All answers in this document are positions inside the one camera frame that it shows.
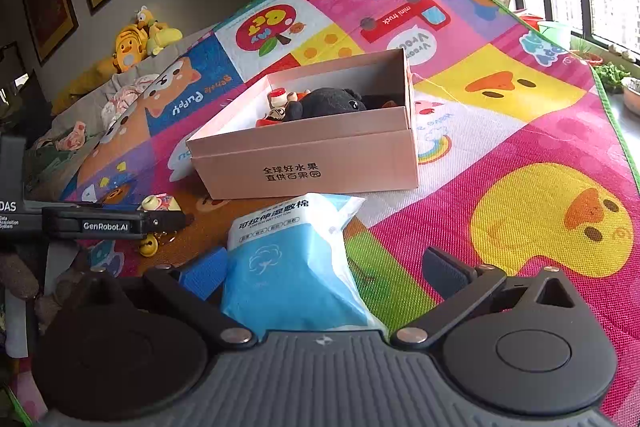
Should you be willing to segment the gloved hand holding gripper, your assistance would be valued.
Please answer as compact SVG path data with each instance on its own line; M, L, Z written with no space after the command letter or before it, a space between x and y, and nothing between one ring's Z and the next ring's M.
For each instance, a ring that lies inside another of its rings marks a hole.
M89 269L88 251L72 241L1 251L4 302L4 349L12 359L26 359L53 322L62 304Z

